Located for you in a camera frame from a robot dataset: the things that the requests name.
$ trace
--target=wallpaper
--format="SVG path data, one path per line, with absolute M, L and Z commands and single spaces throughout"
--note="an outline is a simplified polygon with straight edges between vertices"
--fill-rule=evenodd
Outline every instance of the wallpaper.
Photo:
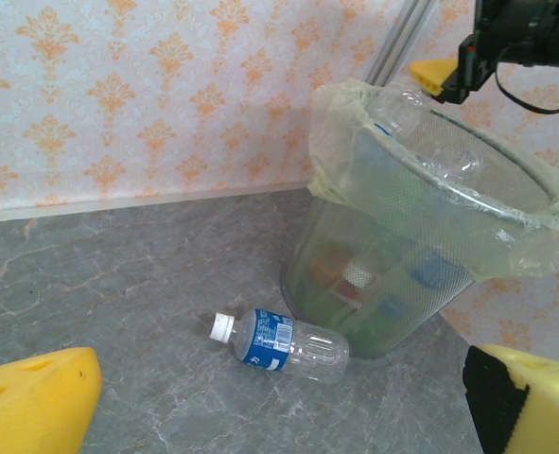
M 471 33 L 475 2 L 440 0 L 407 61 L 456 57 Z M 546 108 L 559 107 L 559 69 L 499 66 L 502 85 Z M 462 106 L 442 107 L 493 131 L 559 168 L 559 114 L 530 113 L 509 101 L 491 79 Z M 499 343 L 559 360 L 559 273 L 543 279 L 496 279 L 474 285 L 443 311 L 469 341 Z
M 0 0 L 0 209 L 303 182 L 402 2 Z

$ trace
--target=wall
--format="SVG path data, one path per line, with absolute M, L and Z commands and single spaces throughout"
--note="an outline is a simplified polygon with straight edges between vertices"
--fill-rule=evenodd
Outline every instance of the wall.
M 474 1 L 440 0 L 407 61 L 456 57 L 472 30 Z M 559 107 L 559 69 L 499 67 L 502 84 L 532 104 Z M 443 106 L 479 128 L 526 147 L 559 168 L 559 114 L 519 108 L 493 79 L 462 106 Z M 559 359 L 559 273 L 546 279 L 496 279 L 476 285 L 444 311 L 471 342 L 493 342 Z
M 402 2 L 0 1 L 0 209 L 303 182 Z

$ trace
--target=mesh trash can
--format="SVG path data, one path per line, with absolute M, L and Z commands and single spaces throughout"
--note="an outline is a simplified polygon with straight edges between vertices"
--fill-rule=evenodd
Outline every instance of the mesh trash can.
M 381 90 L 315 92 L 315 197 L 281 275 L 296 318 L 341 332 L 365 358 L 475 280 L 559 264 L 559 171 L 431 108 L 396 140 L 365 110 Z

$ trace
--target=baseboard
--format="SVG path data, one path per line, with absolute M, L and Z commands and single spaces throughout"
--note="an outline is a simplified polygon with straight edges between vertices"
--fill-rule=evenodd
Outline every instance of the baseboard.
M 115 199 L 109 201 L 81 201 L 66 203 L 65 205 L 28 206 L 0 210 L 0 221 L 12 219 L 41 218 L 44 216 L 69 215 L 91 211 L 114 210 L 132 206 L 155 205 L 159 203 L 173 203 L 177 201 L 198 201 L 219 197 L 247 196 L 265 192 L 289 191 L 303 189 L 306 183 L 269 184 L 264 186 L 240 187 L 223 191 L 200 191 L 182 194 L 164 194 L 152 197 L 139 197 L 129 199 Z

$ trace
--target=marble surface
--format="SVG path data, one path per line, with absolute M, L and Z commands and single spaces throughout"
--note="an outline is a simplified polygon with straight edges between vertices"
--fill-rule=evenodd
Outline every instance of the marble surface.
M 81 452 L 481 453 L 467 344 L 440 317 L 333 386 L 240 364 L 217 310 L 287 312 L 279 270 L 305 191 L 0 223 L 0 364 L 95 347 Z

